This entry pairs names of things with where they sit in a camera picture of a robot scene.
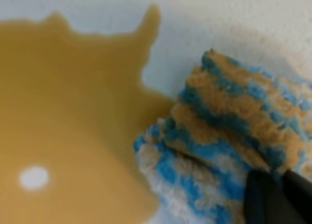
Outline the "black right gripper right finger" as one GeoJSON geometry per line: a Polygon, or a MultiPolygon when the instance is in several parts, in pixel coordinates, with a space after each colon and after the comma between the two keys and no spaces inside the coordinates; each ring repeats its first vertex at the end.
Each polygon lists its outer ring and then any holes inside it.
{"type": "Polygon", "coordinates": [[[312,183],[289,170],[284,174],[284,192],[300,212],[312,211],[312,183]]]}

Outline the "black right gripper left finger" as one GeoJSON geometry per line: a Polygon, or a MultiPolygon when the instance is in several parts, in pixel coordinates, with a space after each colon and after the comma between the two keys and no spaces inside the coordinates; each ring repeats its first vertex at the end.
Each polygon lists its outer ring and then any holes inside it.
{"type": "Polygon", "coordinates": [[[247,177],[243,212],[247,224],[310,224],[312,212],[300,212],[284,192],[284,175],[252,170],[247,177]]]}

